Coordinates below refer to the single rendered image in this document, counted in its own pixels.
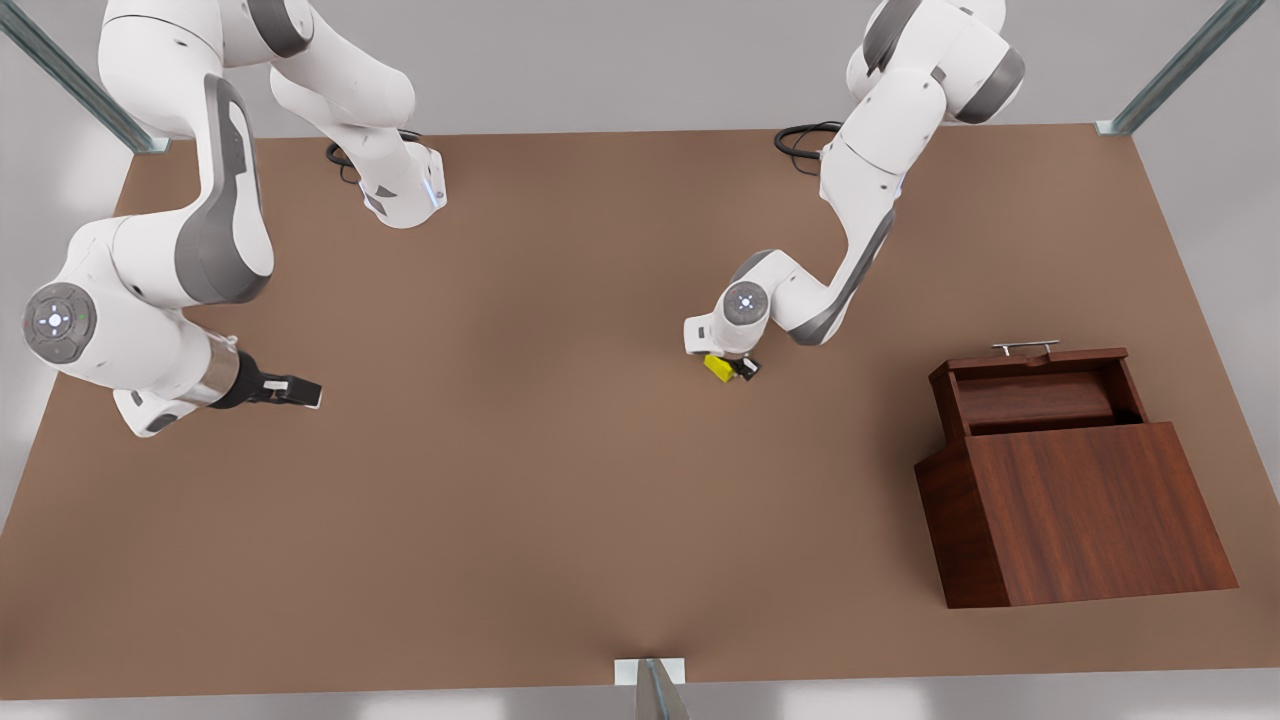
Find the silver frame post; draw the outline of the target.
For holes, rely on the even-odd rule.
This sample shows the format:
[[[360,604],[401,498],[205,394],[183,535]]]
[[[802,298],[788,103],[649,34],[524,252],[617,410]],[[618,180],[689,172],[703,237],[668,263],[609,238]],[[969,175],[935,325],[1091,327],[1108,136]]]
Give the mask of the silver frame post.
[[[691,720],[678,692],[685,665],[684,657],[614,661],[614,684],[635,687],[635,720]]]
[[[1267,0],[1225,0],[1152,79],[1110,120],[1103,137],[1133,136]]]
[[[168,151],[168,138],[147,133],[13,0],[0,0],[0,32],[133,154]]]

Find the dark wooden cabinet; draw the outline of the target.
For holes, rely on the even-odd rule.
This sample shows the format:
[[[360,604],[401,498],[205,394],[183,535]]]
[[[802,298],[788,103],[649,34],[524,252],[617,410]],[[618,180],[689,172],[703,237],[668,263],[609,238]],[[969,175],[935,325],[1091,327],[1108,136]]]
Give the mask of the dark wooden cabinet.
[[[951,609],[1236,587],[1169,421],[964,437],[915,474]]]

